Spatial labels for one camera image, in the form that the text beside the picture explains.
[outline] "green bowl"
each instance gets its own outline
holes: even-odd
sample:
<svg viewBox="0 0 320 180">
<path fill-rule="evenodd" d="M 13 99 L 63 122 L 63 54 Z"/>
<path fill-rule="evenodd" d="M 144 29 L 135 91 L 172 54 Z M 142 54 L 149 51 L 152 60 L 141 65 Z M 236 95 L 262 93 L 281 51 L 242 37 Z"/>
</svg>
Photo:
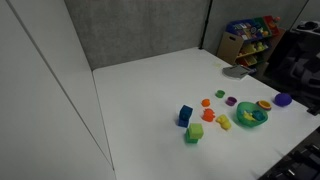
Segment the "green bowl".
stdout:
<svg viewBox="0 0 320 180">
<path fill-rule="evenodd" d="M 264 116 L 261 120 L 248 120 L 243 116 L 244 111 L 247 111 L 249 113 L 253 111 L 260 111 L 262 115 Z M 268 120 L 268 114 L 267 112 L 259 107 L 258 105 L 251 103 L 251 102 L 241 102 L 238 104 L 237 107 L 237 118 L 239 122 L 243 125 L 249 126 L 249 127 L 255 127 L 259 126 L 260 124 L 266 122 Z"/>
</svg>

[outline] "green block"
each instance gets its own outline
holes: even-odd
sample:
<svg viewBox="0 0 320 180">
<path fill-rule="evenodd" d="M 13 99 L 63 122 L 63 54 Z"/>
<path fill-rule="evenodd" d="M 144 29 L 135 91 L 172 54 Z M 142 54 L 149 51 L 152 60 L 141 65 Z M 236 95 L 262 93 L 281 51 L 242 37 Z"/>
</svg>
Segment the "green block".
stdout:
<svg viewBox="0 0 320 180">
<path fill-rule="evenodd" d="M 202 124 L 200 123 L 191 123 L 189 125 L 189 134 L 190 139 L 201 139 L 203 136 Z"/>
<path fill-rule="evenodd" d="M 198 139 L 190 139 L 189 129 L 187 129 L 187 132 L 186 132 L 186 142 L 187 143 L 192 143 L 192 144 L 197 144 L 198 143 Z"/>
</svg>

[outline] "white table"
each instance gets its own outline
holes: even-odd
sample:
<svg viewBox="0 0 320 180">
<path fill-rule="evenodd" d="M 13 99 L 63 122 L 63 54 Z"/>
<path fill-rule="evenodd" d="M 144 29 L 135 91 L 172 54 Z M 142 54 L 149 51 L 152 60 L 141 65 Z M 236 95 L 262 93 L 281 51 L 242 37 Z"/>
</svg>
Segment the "white table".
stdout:
<svg viewBox="0 0 320 180">
<path fill-rule="evenodd" d="M 228 79 L 225 66 L 192 48 L 94 71 L 118 180 L 257 179 L 320 125 L 297 102 L 273 105 L 259 127 L 237 125 L 236 106 L 227 106 L 226 97 L 271 102 L 278 92 L 250 76 Z M 225 98 L 214 96 L 218 89 Z M 201 119 L 204 98 L 216 115 L 230 118 L 228 132 Z M 184 104 L 194 108 L 190 121 L 204 128 L 197 145 L 186 144 L 186 129 L 175 124 Z"/>
</svg>

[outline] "blue block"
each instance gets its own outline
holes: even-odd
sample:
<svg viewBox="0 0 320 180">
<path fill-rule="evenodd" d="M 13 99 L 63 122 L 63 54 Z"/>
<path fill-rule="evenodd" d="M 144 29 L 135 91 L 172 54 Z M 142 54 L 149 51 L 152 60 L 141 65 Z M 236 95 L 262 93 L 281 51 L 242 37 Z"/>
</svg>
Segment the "blue block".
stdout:
<svg viewBox="0 0 320 180">
<path fill-rule="evenodd" d="M 178 126 L 187 128 L 189 125 L 189 120 L 179 119 Z"/>
<path fill-rule="evenodd" d="M 192 111 L 193 111 L 193 109 L 191 107 L 183 105 L 183 107 L 181 108 L 180 113 L 179 113 L 179 119 L 189 121 L 189 119 L 192 115 Z"/>
</svg>

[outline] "yellow toy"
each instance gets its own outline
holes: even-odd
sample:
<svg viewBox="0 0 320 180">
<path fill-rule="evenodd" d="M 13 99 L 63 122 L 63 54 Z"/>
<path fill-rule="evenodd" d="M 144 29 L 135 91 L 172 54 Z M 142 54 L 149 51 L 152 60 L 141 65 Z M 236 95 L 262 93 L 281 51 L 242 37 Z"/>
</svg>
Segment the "yellow toy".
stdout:
<svg viewBox="0 0 320 180">
<path fill-rule="evenodd" d="M 251 114 L 251 113 L 248 113 L 247 111 L 244 111 L 244 112 L 243 112 L 243 117 L 246 118 L 246 119 L 249 120 L 249 121 L 255 121 L 255 120 L 256 120 L 256 119 L 254 119 L 254 118 L 252 117 L 252 114 Z"/>
<path fill-rule="evenodd" d="M 219 116 L 216 121 L 220 124 L 221 128 L 224 130 L 229 130 L 231 128 L 231 123 L 229 122 L 229 119 L 226 115 L 222 114 Z"/>
</svg>

